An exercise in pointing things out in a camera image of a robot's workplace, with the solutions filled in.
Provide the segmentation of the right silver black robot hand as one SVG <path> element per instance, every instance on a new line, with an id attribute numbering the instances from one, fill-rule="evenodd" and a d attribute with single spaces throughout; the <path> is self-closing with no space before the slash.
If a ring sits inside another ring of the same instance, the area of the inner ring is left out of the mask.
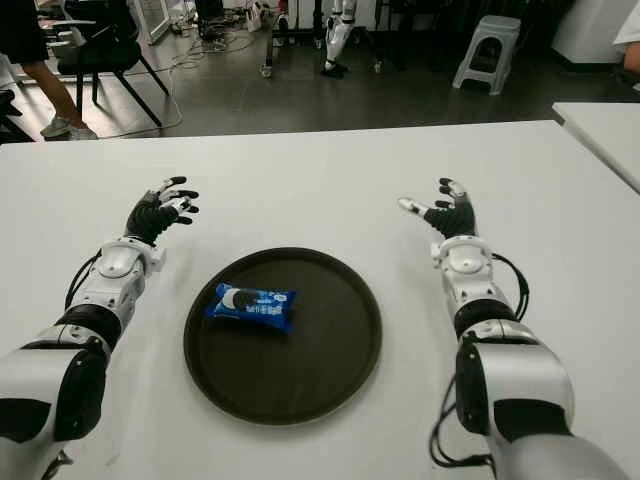
<path id="1" fill-rule="evenodd" d="M 477 236 L 475 212 L 466 189 L 459 182 L 444 177 L 439 179 L 439 192 L 448 200 L 436 200 L 432 206 L 425 206 L 412 198 L 401 197 L 398 205 L 426 221 L 445 239 Z"/>

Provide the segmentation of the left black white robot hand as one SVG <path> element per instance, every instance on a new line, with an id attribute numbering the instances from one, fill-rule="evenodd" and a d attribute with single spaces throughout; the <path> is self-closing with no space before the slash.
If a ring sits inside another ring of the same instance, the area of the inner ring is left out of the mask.
<path id="1" fill-rule="evenodd" d="M 186 182 L 186 177 L 174 176 L 146 191 L 130 212 L 124 235 L 154 246 L 157 238 L 169 227 L 191 225 L 193 219 L 190 215 L 199 212 L 194 205 L 199 193 L 180 189 L 179 186 Z"/>

